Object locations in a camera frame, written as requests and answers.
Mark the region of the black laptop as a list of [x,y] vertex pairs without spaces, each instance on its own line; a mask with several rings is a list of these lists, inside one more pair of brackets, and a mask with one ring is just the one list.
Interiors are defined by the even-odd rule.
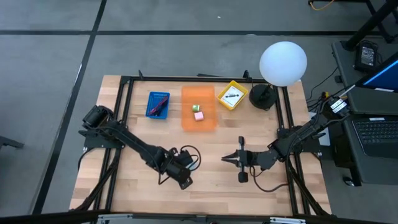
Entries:
[[352,125],[365,155],[398,159],[398,116],[355,118]]

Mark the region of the black aluminium table frame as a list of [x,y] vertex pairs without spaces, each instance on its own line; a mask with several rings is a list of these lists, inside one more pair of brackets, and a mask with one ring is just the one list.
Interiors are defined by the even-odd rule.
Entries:
[[[248,182],[239,183],[238,168],[221,158],[238,148],[238,137],[250,151],[265,151],[277,137],[279,126],[301,125],[309,120],[301,82],[279,89],[280,106],[268,111],[253,107],[245,98],[233,110],[217,103],[214,131],[184,131],[181,125],[181,93],[185,85],[213,85],[220,93],[227,85],[213,77],[145,77],[134,82],[127,118],[130,131],[149,144],[164,148],[188,146],[200,153],[202,162],[193,173],[193,184],[182,190],[174,180],[158,184],[157,174],[138,153],[125,148],[121,153],[111,210],[123,213],[165,213],[193,215],[292,214],[291,193],[283,163],[257,171]],[[151,91],[170,93],[166,119],[146,117]]]

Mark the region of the black stand legs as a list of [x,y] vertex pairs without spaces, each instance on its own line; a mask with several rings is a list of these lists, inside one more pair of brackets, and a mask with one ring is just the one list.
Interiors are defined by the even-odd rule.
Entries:
[[379,25],[396,7],[398,7],[398,0],[387,0],[349,40],[342,41],[342,47],[345,50],[353,51],[368,33]]

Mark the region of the blue plastic bin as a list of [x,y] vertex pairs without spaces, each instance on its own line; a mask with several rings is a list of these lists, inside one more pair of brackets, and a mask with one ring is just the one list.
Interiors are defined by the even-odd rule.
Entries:
[[170,93],[151,91],[147,102],[146,117],[166,119],[169,110]]

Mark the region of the black power adapter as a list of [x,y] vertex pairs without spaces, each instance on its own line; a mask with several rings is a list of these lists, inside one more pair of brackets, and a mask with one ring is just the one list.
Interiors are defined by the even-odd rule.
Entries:
[[371,72],[377,65],[377,50],[379,46],[368,40],[361,41],[356,47],[354,69],[359,72]]

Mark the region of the orange translucent plastic bin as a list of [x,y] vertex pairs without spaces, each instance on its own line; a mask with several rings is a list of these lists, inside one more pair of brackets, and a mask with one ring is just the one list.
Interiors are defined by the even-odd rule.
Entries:
[[[217,126],[216,99],[213,85],[185,85],[182,87],[181,121],[184,131],[209,132]],[[192,105],[200,105],[204,120],[195,121]]]

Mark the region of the black rail with silver brackets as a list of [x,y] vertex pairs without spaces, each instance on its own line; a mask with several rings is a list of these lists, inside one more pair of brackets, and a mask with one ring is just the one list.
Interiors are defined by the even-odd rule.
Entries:
[[268,224],[388,224],[384,222],[372,222],[338,218],[335,216],[316,216],[297,214],[290,217],[284,216],[251,216],[251,215],[192,215],[192,214],[165,214],[165,213],[119,213],[109,210],[73,210],[60,213],[45,213],[23,215],[13,217],[0,217],[0,224],[81,224],[94,221],[108,221],[118,218],[129,219],[157,219],[180,220],[207,223],[215,221],[233,222],[265,222]]

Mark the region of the computer monitor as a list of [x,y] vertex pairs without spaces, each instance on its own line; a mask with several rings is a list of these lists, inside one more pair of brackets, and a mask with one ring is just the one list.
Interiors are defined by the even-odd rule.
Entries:
[[362,77],[356,87],[398,92],[398,52],[380,64],[375,71]]

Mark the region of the black round lamp base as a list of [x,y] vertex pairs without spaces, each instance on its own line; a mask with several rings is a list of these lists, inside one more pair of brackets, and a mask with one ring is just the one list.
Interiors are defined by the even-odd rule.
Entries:
[[249,93],[249,101],[256,108],[268,111],[276,102],[275,90],[270,85],[258,84]]

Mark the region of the white paper sheet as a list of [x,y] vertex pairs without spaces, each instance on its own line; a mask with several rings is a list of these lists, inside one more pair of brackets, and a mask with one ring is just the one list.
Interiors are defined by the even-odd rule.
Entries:
[[330,135],[328,129],[324,129],[320,134],[323,134],[318,141],[321,146],[330,146]]

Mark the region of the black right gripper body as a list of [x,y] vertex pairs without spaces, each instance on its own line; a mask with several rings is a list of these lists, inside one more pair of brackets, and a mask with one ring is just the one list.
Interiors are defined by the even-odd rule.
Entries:
[[251,151],[246,151],[244,149],[245,140],[243,136],[238,137],[239,149],[238,149],[238,165],[239,165],[239,174],[238,181],[239,183],[248,182],[248,173],[245,171],[245,167],[251,167],[256,163],[256,154]]

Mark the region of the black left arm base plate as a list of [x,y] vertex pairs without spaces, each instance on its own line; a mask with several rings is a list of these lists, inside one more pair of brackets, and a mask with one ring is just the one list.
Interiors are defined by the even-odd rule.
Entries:
[[124,148],[125,144],[114,136],[117,129],[110,126],[99,126],[97,128],[83,125],[85,130],[79,133],[85,137],[84,146],[87,148]]

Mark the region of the black furniture foot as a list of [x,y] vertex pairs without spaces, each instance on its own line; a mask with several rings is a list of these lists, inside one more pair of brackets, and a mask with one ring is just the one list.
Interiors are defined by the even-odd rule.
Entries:
[[24,143],[21,143],[21,142],[6,138],[4,136],[0,136],[0,149],[3,146],[11,146],[11,147],[20,149],[20,148],[24,147]]

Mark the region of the dark grey side desk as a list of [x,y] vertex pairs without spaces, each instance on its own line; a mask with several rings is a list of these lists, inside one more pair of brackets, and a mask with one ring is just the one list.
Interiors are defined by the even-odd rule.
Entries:
[[398,118],[398,93],[354,87],[348,92],[348,103],[354,113],[331,127],[336,166],[349,169],[357,186],[398,185],[398,159],[365,155],[352,123],[356,118]]

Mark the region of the white printed box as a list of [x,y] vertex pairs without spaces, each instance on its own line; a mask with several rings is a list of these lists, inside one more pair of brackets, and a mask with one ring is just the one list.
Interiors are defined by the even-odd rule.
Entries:
[[230,86],[221,100],[231,108],[235,107],[238,101],[243,97],[244,93],[235,86]]

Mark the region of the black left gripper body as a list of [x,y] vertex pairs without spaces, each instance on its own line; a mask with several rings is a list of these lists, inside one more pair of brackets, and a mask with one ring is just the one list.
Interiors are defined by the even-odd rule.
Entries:
[[188,166],[193,162],[192,156],[186,150],[178,152],[175,147],[166,153],[163,172],[165,172],[173,180],[177,181],[180,188],[185,190],[189,187],[193,180],[190,177],[191,171]]

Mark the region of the yellow plastic bin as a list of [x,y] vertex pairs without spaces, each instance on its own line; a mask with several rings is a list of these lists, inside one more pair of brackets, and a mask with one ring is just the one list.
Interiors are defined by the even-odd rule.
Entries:
[[247,94],[248,90],[245,87],[232,80],[217,96],[217,99],[227,109],[233,110]]

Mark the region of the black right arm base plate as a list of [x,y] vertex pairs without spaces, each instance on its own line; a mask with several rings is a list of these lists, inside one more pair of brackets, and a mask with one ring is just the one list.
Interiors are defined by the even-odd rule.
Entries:
[[277,130],[277,148],[282,152],[287,151],[291,154],[301,152],[320,152],[318,139],[323,136],[314,133],[312,130],[303,126],[294,126],[290,129]]

